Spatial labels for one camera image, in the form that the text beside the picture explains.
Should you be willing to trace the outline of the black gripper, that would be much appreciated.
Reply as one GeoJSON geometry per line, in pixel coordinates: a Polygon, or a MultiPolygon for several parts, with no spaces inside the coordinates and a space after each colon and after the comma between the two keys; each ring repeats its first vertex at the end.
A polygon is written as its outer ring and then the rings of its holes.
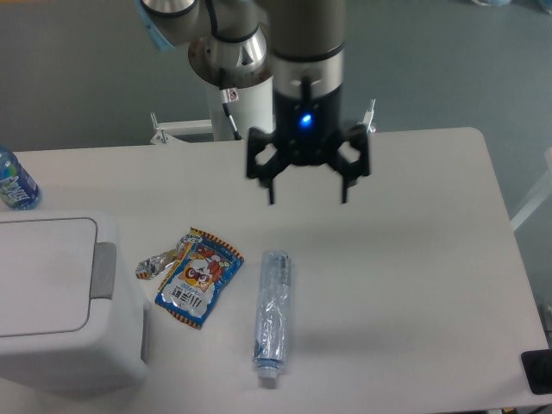
{"type": "Polygon", "coordinates": [[[348,201],[348,189],[358,178],[371,174],[370,134],[362,123],[340,129],[340,88],[304,103],[276,92],[274,109],[276,129],[267,133],[258,128],[248,131],[246,177],[257,179],[268,191],[268,203],[275,204],[273,181],[287,167],[329,165],[342,177],[341,202],[348,201]],[[260,163],[257,158],[269,145],[273,155],[260,163]],[[356,154],[349,160],[341,147],[347,145],[356,154]]]}

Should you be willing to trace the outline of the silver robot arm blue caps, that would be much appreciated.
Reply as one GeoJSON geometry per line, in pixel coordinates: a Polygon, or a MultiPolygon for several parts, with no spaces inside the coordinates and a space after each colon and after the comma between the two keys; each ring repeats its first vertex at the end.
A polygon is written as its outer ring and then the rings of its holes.
{"type": "Polygon", "coordinates": [[[184,45],[216,141],[243,141],[267,189],[289,166],[326,165],[342,189],[370,174],[371,118],[341,126],[343,1],[139,1],[160,50],[184,45]]]}

